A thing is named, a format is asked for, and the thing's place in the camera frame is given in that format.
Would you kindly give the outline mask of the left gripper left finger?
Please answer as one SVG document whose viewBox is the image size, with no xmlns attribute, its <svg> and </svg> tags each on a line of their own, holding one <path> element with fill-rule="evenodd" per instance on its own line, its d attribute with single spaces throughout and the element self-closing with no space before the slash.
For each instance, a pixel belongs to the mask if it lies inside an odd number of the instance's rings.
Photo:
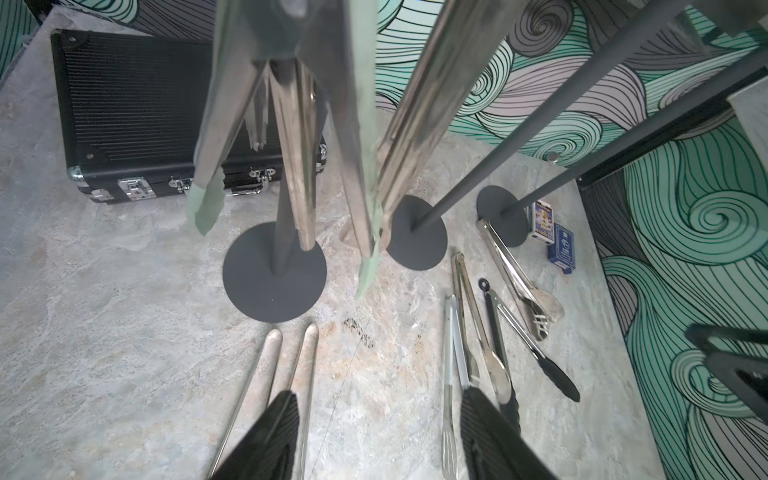
<svg viewBox="0 0 768 480">
<path fill-rule="evenodd" d="M 281 391 L 213 474 L 213 480 L 288 480 L 296 457 L 300 414 L 297 396 Z"/>
</svg>

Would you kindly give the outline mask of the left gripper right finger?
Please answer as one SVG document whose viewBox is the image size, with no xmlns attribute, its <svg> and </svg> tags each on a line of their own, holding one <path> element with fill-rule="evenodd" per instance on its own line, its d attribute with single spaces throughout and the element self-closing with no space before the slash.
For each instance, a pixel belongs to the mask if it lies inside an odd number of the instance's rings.
<svg viewBox="0 0 768 480">
<path fill-rule="evenodd" d="M 486 395 L 463 392 L 461 442 L 470 479 L 555 479 Z"/>
</svg>

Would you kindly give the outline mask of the dark slim steel tongs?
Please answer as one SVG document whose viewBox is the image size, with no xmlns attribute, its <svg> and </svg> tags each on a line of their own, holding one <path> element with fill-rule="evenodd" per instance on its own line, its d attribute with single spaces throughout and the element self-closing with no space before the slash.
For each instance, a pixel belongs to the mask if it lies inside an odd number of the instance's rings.
<svg viewBox="0 0 768 480">
<path fill-rule="evenodd" d="M 465 257 L 464 254 L 458 250 L 456 250 L 452 256 L 452 268 L 454 290 L 458 302 L 459 339 L 461 341 L 461 352 L 464 354 L 465 358 L 468 376 L 467 383 L 469 386 L 479 387 L 481 374 L 478 361 L 469 347 L 470 330 L 466 320 L 465 306 L 469 307 L 473 330 L 478 339 L 484 364 L 496 399 L 500 404 L 507 404 L 512 397 L 511 379 L 501 359 L 489 344 L 484 322 L 482 321 L 477 301 L 472 291 L 465 264 Z"/>
</svg>

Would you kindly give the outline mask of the black locking tongs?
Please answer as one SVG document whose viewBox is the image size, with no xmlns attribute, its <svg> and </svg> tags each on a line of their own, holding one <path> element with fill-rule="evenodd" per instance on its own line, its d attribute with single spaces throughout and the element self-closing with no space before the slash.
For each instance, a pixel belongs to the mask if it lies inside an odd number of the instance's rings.
<svg viewBox="0 0 768 480">
<path fill-rule="evenodd" d="M 486 278 L 480 278 L 478 285 L 483 292 L 485 299 L 486 312 L 489 318 L 491 336 L 493 341 L 493 351 L 500 355 L 502 365 L 508 367 L 506 357 L 506 348 L 503 341 L 501 324 L 499 319 L 505 319 L 512 329 L 520 336 L 525 346 L 535 357 L 539 367 L 549 380 L 570 400 L 579 403 L 581 393 L 570 379 L 570 377 L 535 343 L 531 334 L 529 334 L 521 322 L 513 315 L 509 307 L 498 297 L 497 293 L 491 288 Z"/>
</svg>

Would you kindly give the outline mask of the steel fork-tip tongs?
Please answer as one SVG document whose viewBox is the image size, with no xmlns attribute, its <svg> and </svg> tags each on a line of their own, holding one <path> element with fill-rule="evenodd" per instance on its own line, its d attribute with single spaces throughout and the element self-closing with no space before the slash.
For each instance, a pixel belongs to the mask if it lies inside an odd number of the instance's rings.
<svg viewBox="0 0 768 480">
<path fill-rule="evenodd" d="M 435 20 L 383 139 L 376 138 L 373 39 L 363 28 L 372 12 L 348 1 L 352 17 L 349 132 L 336 131 L 351 228 L 364 259 L 386 248 L 393 217 L 413 175 L 437 142 L 524 9 L 521 1 L 446 1 Z"/>
</svg>

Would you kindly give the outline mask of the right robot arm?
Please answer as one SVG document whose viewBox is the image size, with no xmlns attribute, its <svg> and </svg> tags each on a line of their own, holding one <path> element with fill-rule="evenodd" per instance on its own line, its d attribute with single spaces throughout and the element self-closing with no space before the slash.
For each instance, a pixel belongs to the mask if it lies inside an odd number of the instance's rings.
<svg viewBox="0 0 768 480">
<path fill-rule="evenodd" d="M 685 336 L 704 354 L 706 368 L 766 423 L 767 359 L 720 350 L 710 338 L 766 346 L 767 331 L 692 324 Z"/>
</svg>

